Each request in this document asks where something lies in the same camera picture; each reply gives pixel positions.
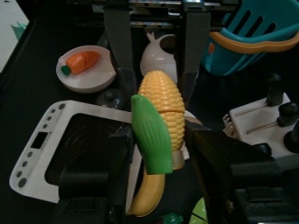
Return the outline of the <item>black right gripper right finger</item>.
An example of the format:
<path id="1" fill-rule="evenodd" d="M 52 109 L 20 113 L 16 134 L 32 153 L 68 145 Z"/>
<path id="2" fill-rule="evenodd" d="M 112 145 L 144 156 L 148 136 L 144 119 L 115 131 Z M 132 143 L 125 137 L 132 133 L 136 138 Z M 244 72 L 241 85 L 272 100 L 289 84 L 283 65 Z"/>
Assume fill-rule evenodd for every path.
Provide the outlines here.
<path id="1" fill-rule="evenodd" d="M 191 121 L 185 144 L 209 224 L 299 224 L 299 208 L 269 155 Z"/>

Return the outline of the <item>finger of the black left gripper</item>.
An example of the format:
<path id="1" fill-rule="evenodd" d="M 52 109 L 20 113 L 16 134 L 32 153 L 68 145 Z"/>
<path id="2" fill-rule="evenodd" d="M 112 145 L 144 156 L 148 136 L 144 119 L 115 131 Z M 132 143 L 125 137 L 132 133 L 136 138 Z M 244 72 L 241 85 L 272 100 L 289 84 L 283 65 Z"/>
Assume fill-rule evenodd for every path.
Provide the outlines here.
<path id="1" fill-rule="evenodd" d="M 128 9 L 104 8 L 104 26 L 107 40 L 116 64 L 120 92 L 124 97 L 124 110 L 131 108 L 131 96 L 136 93 L 136 72 L 131 39 L 131 21 Z"/>
<path id="2" fill-rule="evenodd" d="M 180 59 L 179 89 L 184 105 L 188 106 L 200 73 L 203 50 L 211 32 L 211 14 L 201 5 L 184 5 L 181 19 L 181 32 L 177 38 L 181 44 L 177 54 Z"/>

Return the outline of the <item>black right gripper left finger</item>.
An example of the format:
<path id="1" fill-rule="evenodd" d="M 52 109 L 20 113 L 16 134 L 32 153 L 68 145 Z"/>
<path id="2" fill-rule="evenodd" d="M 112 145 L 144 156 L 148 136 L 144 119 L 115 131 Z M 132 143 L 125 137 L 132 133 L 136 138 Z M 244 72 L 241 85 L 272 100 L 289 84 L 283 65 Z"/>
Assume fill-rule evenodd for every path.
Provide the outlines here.
<path id="1" fill-rule="evenodd" d="M 51 224 L 125 224 L 133 150 L 127 125 L 69 162 L 60 175 Z"/>

